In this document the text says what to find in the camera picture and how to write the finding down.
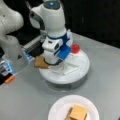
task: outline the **white plate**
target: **white plate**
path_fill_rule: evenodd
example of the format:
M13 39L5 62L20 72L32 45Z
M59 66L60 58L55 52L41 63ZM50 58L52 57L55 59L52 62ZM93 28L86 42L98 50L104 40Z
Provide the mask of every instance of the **white plate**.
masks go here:
M88 99L77 95L66 96L58 100L52 106L48 120L65 120L69 109L76 104L88 109L86 120L99 120L99 114L94 104Z

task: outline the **bread slice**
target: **bread slice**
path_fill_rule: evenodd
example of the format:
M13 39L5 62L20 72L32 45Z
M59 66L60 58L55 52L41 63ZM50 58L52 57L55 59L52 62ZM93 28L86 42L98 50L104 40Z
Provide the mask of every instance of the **bread slice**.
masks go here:
M85 107L75 105L70 113L70 118L75 120L85 120L88 110Z
M45 58L43 56L37 56L35 58L35 68L48 69L49 65L45 62Z

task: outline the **yellow cheese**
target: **yellow cheese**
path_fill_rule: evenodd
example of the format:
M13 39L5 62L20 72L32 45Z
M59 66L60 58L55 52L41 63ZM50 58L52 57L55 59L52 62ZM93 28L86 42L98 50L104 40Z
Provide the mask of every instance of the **yellow cheese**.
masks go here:
M85 120L88 110L82 106L75 105L70 114L70 118L75 120Z

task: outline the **gray table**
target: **gray table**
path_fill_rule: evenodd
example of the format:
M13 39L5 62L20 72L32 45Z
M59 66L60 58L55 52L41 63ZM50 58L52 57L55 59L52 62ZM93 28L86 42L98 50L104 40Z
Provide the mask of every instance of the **gray table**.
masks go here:
M120 117L120 49L73 34L88 55L87 81L77 90L60 93L49 89L33 63L10 85L0 87L0 120L47 120L51 106L66 95L81 95L97 107L100 120Z

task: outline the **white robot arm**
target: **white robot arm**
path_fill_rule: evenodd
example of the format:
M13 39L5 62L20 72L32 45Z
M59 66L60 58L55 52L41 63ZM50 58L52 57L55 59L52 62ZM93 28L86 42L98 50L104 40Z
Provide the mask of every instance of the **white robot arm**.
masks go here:
M71 32L65 28L65 16L60 2L48 0L32 8L30 21L33 27L47 33L42 46L45 61L50 65L56 65L59 60L65 60L70 53L73 39Z
M0 0L0 45L5 52L4 59L12 63L15 72L27 64L27 59L17 38L7 34L20 29L23 24L23 17Z

